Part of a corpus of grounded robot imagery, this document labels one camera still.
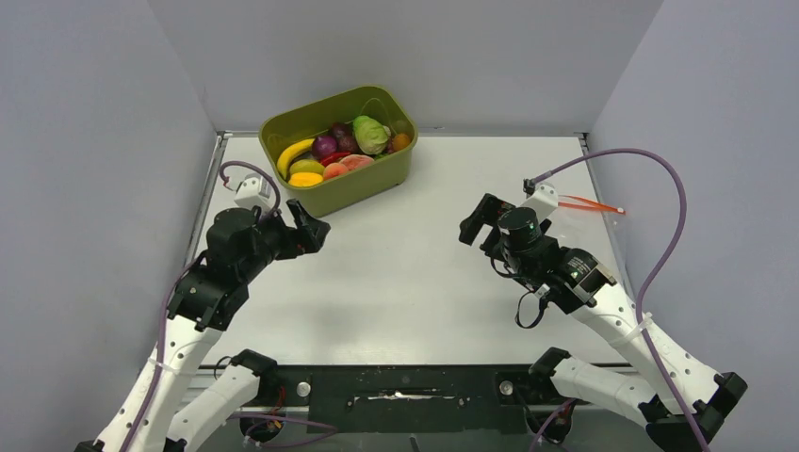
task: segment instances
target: gray wall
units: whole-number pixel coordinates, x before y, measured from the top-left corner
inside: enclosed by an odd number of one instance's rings
[[[796,450],[799,390],[799,3],[666,0],[589,136],[674,164],[688,191],[682,242],[647,309],[698,358],[750,383],[717,450]],[[637,286],[676,223],[668,176],[640,157],[596,161],[627,208]]]
[[[130,390],[214,132],[145,0],[0,6],[0,450],[73,450]]]
[[[662,0],[150,0],[217,129],[357,85],[449,129],[588,131]]]

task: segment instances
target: yellow banana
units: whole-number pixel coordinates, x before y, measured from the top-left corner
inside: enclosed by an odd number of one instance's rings
[[[283,151],[277,159],[277,172],[285,179],[288,175],[288,166],[291,165],[291,162],[300,155],[310,151],[312,144],[314,144],[314,139],[308,138],[285,148],[285,151]]]

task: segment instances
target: wire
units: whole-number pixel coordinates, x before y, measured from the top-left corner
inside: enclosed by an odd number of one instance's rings
[[[561,404],[560,407],[555,409],[555,411],[552,412],[552,414],[549,415],[549,417],[546,419],[546,421],[544,421],[544,423],[541,425],[541,428],[538,429],[538,432],[536,432],[535,436],[532,438],[532,444],[530,444],[530,451],[529,452],[532,452],[533,450],[535,450],[535,446],[538,445],[538,441],[541,439],[541,436],[544,435],[544,430],[546,430],[546,428],[549,427],[549,424],[551,424],[552,421],[554,421],[555,418],[558,417],[558,413],[561,412],[563,409],[567,408],[569,406],[569,404],[571,404],[572,402],[576,402],[576,401],[577,400],[575,398],[570,398],[570,399],[566,400],[565,402],[563,402]]]
[[[225,175],[224,171],[230,167],[242,167],[248,170],[253,170],[263,177],[275,192],[275,203],[272,205],[270,210],[264,214],[263,218],[268,218],[273,213],[277,212],[277,209],[280,206],[280,190],[278,189],[277,184],[275,184],[274,179],[272,179],[272,176],[268,175],[265,171],[258,168],[256,165],[253,165],[252,163],[242,162],[241,160],[230,160],[220,165],[220,179],[222,179],[225,184],[230,182],[230,176]]]
[[[541,319],[544,318],[544,311],[546,310],[546,301],[539,300],[538,301],[538,315],[535,317],[535,320],[532,321],[529,325],[522,325],[521,320],[519,320],[519,312],[522,309],[522,300],[529,294],[532,294],[533,291],[526,292],[524,295],[519,298],[519,304],[516,305],[516,317],[514,321],[519,328],[523,328],[525,330],[532,330],[533,328],[537,327],[539,323],[541,323]]]
[[[524,397],[521,394],[519,394],[518,391],[514,391],[514,397],[515,397],[516,401],[519,403],[519,405],[522,406],[522,410],[525,413],[525,418],[528,419],[532,423],[532,425],[529,424],[530,428],[533,428],[534,431],[540,430],[541,429],[541,424],[539,424],[538,420],[535,418],[535,413],[533,413],[530,410],[530,408],[527,406],[527,401],[524,399]],[[552,438],[549,438],[548,436],[546,436],[545,433],[543,433],[541,436],[548,443],[550,443],[552,445],[559,445],[561,448],[565,449],[565,447],[562,446],[563,441],[565,441],[565,439],[563,439],[562,441],[556,441],[556,440],[553,440]]]
[[[321,424],[319,422],[308,421],[308,420],[305,420],[305,419],[297,419],[295,417],[283,417],[283,416],[274,416],[274,415],[271,415],[271,414],[261,414],[259,412],[237,412],[237,413],[231,414],[231,416],[228,418],[228,420],[231,420],[231,419],[263,419],[263,420],[266,420],[266,421],[290,422],[290,423],[300,424],[300,425],[304,425],[304,426],[308,426],[308,427],[317,427],[317,428],[324,428],[326,430],[330,430],[327,433],[322,433],[321,435],[318,435],[318,436],[316,436],[314,438],[311,438],[311,439],[308,439],[308,440],[298,441],[298,442],[295,442],[295,443],[288,443],[288,444],[260,444],[261,447],[273,448],[273,449],[285,448],[285,447],[297,447],[297,446],[300,446],[300,445],[307,445],[307,444],[311,444],[311,443],[316,443],[317,441],[322,441],[322,440],[324,440],[326,438],[330,438],[331,436],[335,435],[338,432],[338,428],[336,428],[334,426],[330,426],[328,424]],[[255,428],[259,427],[259,426],[262,426],[262,425],[263,424],[256,424],[256,425],[248,428],[247,431],[244,433],[245,437],[249,437],[249,435],[250,435],[250,433],[251,433],[251,431],[253,429],[255,429]]]
[[[600,151],[598,153],[589,153],[582,157],[578,157],[570,162],[564,163],[557,167],[556,169],[549,170],[544,174],[541,174],[532,179],[531,183],[536,185],[541,181],[557,174],[573,165],[577,165],[577,163],[584,162],[586,160],[590,160],[592,158],[601,157],[603,155],[613,155],[617,153],[632,153],[637,155],[643,155],[644,157],[649,157],[656,162],[660,163],[662,167],[668,171],[669,175],[672,177],[672,180],[675,183],[675,187],[677,188],[677,197],[679,198],[679,217],[677,218],[677,227],[675,228],[674,235],[672,235],[672,239],[669,242],[669,245],[666,247],[666,251],[663,252],[663,255],[658,259],[658,262],[655,264],[652,271],[646,275],[646,279],[644,283],[641,284],[641,289],[638,291],[638,295],[635,298],[635,317],[639,323],[644,321],[644,294],[646,294],[646,290],[649,288],[649,285],[652,281],[655,280],[655,277],[658,276],[660,273],[660,269],[663,268],[666,261],[672,255],[675,247],[677,246],[677,242],[679,241],[680,236],[682,235],[682,230],[685,229],[685,216],[686,211],[688,210],[688,202],[686,201],[685,197],[685,186],[682,184],[682,181],[679,178],[679,174],[674,169],[674,167],[669,164],[663,157],[657,155],[656,153],[652,153],[650,151],[644,149],[637,149],[637,148],[618,148],[618,149],[609,149],[607,151]],[[693,436],[696,438],[696,441],[699,443],[699,446],[702,448],[704,452],[710,452],[710,447],[708,446],[708,442],[705,441],[705,436],[702,434],[702,430],[699,429],[699,426],[696,424],[696,420],[693,418],[691,414],[691,409],[688,407],[688,404],[685,402],[685,399],[682,397],[682,394],[679,393],[679,390],[675,386],[674,382],[672,381],[671,377],[669,376],[669,372],[666,369],[665,364],[663,364],[663,359],[660,357],[655,344],[652,342],[652,337],[649,335],[649,331],[644,329],[643,331],[644,342],[646,342],[646,347],[649,348],[649,352],[652,354],[652,359],[655,360],[655,365],[660,370],[660,374],[663,376],[663,379],[666,381],[666,385],[668,385],[669,390],[671,391],[672,395],[674,396],[677,404],[679,405],[680,409],[682,410],[683,414],[685,414],[685,419],[688,421],[688,425],[691,427],[691,431],[693,432]]]
[[[166,295],[164,295],[164,299],[161,300],[161,310],[159,311],[158,315],[158,342],[155,344],[155,361],[157,363],[164,362],[164,341],[166,341],[167,336],[166,311],[170,304],[172,293],[177,287],[177,284],[180,282],[180,279],[183,278],[183,275],[199,261],[200,258],[198,257],[191,261],[191,263],[188,265],[184,266],[182,270],[180,270],[180,274],[178,275],[177,279],[175,279],[175,282],[172,284],[170,290],[166,293]],[[133,442],[133,437],[136,434],[136,430],[139,428],[141,420],[144,418],[144,413],[147,412],[147,409],[150,408],[150,403],[153,401],[155,387],[158,385],[158,381],[161,379],[161,372],[163,371],[160,365],[154,365],[154,368],[155,370],[153,371],[153,379],[150,380],[150,386],[147,388],[147,393],[144,395],[144,399],[141,401],[139,412],[136,413],[136,417],[133,419],[130,428],[127,430],[124,440],[122,440],[120,452],[127,452],[127,450],[130,448],[130,444]]]
[[[214,364],[214,379],[220,379],[219,377],[217,377],[217,371],[221,369],[222,362],[224,360],[232,360],[232,359],[233,358],[231,358],[229,356],[223,356],[223,357],[220,358],[219,361],[217,361],[216,364]]]

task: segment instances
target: purple cable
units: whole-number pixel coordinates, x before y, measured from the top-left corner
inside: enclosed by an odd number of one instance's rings
[[[190,264],[184,266],[182,270],[180,270],[180,274],[178,275],[177,279],[175,279],[174,284],[171,286],[171,289],[167,292],[164,296],[164,299],[161,300],[161,310],[158,311],[158,342],[155,344],[155,360],[158,363],[164,362],[164,341],[166,340],[167,336],[167,306],[170,304],[170,298],[172,293],[174,292],[175,287],[180,282],[180,279],[183,278],[184,273],[186,273],[191,266],[197,263],[197,259],[191,261]],[[147,394],[144,395],[144,400],[141,401],[141,407],[139,407],[139,412],[136,413],[136,417],[133,419],[133,423],[131,423],[130,429],[128,429],[127,434],[125,435],[124,441],[122,441],[122,447],[120,447],[120,452],[127,452],[130,448],[130,444],[133,442],[133,436],[136,434],[136,430],[139,428],[139,424],[141,424],[141,420],[144,418],[144,414],[147,412],[147,409],[150,408],[150,403],[153,401],[153,396],[155,395],[155,387],[158,386],[158,381],[161,379],[161,372],[163,369],[160,365],[155,367],[155,371],[153,372],[153,379],[150,381],[150,387],[147,388]]]
[[[586,160],[590,160],[595,157],[601,157],[602,155],[612,155],[615,153],[634,153],[637,155],[643,155],[644,157],[649,157],[656,162],[660,163],[667,171],[669,171],[669,175],[672,176],[674,180],[675,186],[677,187],[677,195],[679,197],[679,217],[677,219],[677,227],[675,228],[674,235],[672,236],[672,240],[669,242],[669,246],[666,247],[666,251],[663,252],[663,255],[660,257],[658,262],[655,264],[655,267],[652,268],[652,271],[646,276],[644,283],[641,284],[641,289],[638,291],[638,296],[635,298],[635,317],[638,320],[638,323],[644,321],[644,294],[646,293],[646,289],[649,288],[649,284],[655,280],[655,277],[658,276],[660,269],[663,268],[663,265],[669,259],[669,256],[672,255],[672,251],[677,246],[677,242],[679,241],[680,236],[682,235],[682,230],[685,228],[685,216],[686,211],[688,210],[688,202],[685,198],[685,186],[682,184],[682,181],[679,179],[679,175],[674,167],[669,164],[663,157],[657,155],[656,153],[652,153],[650,151],[646,151],[643,149],[636,149],[636,148],[619,148],[619,149],[608,149],[607,151],[600,151],[598,153],[589,153],[582,157],[576,158],[568,163],[564,163],[557,167],[556,169],[552,169],[550,171],[541,174],[540,176],[534,178],[532,183],[538,184],[541,181],[551,177],[554,174],[557,174],[573,165],[577,165],[577,163],[584,162]],[[649,352],[652,353],[652,358],[655,360],[655,365],[660,370],[660,374],[663,375],[663,379],[666,381],[666,384],[669,386],[669,390],[674,395],[677,404],[679,405],[682,412],[685,414],[685,418],[688,421],[688,425],[691,426],[691,431],[693,432],[693,436],[696,437],[696,441],[702,447],[704,452],[710,452],[710,447],[708,446],[708,442],[705,441],[705,436],[702,434],[702,431],[699,429],[699,426],[696,424],[696,420],[693,419],[691,415],[691,409],[688,407],[688,404],[685,403],[685,399],[682,398],[682,394],[679,393],[679,390],[675,386],[674,382],[672,381],[671,377],[669,377],[669,372],[666,370],[665,364],[663,364],[663,360],[660,358],[660,354],[658,350],[655,348],[655,344],[652,342],[652,337],[649,336],[649,331],[646,329],[643,330],[644,333],[644,341],[646,342],[646,346],[649,348]]]
[[[263,218],[269,217],[274,212],[277,212],[277,208],[278,206],[280,206],[280,190],[277,188],[277,184],[275,184],[274,179],[272,179],[270,175],[268,175],[265,171],[258,168],[256,165],[253,165],[252,163],[242,162],[241,160],[231,160],[229,162],[224,162],[223,164],[220,165],[220,178],[225,184],[230,182],[230,176],[226,176],[224,173],[225,169],[229,167],[242,167],[248,170],[253,170],[257,172],[261,177],[263,177],[267,181],[267,183],[269,183],[269,185],[272,186],[272,189],[275,192],[275,204],[272,205],[272,208],[270,208],[270,210],[263,215]]]
[[[292,422],[294,424],[302,424],[304,426],[326,428],[326,429],[330,430],[327,433],[323,433],[323,434],[321,434],[319,436],[315,436],[315,437],[313,437],[313,438],[311,438],[309,440],[302,440],[302,441],[298,441],[296,443],[261,444],[261,447],[273,448],[273,449],[285,448],[285,447],[297,447],[299,445],[307,445],[307,444],[310,444],[310,443],[315,443],[317,441],[322,441],[325,438],[330,438],[331,436],[335,435],[338,432],[338,428],[336,428],[334,426],[329,426],[327,424],[321,424],[319,422],[314,422],[314,421],[306,421],[304,419],[297,419],[297,418],[294,418],[294,417],[283,417],[283,416],[273,416],[271,414],[261,414],[259,412],[236,412],[234,414],[231,414],[230,417],[228,417],[228,420],[231,420],[231,419],[263,419],[265,421]],[[263,424],[256,424],[256,425],[248,428],[247,431],[244,433],[245,436],[250,436],[250,432],[252,432],[255,428],[257,428],[259,426],[262,426],[262,425]]]
[[[558,413],[562,412],[563,410],[565,410],[565,408],[568,407],[569,404],[574,402],[575,400],[576,399],[574,399],[574,398],[570,398],[570,399],[566,400],[565,402],[563,402],[561,404],[560,407],[556,408],[555,411],[552,412],[552,414],[549,415],[549,417],[546,419],[546,421],[544,421],[544,423],[541,425],[541,428],[539,428],[538,431],[535,433],[535,437],[532,439],[532,444],[530,444],[530,451],[529,452],[532,452],[533,450],[535,450],[535,446],[538,445],[538,442],[541,440],[541,436],[544,435],[544,430],[546,430],[546,428],[549,427],[549,424],[551,424],[552,421],[555,420],[555,417],[558,415]]]

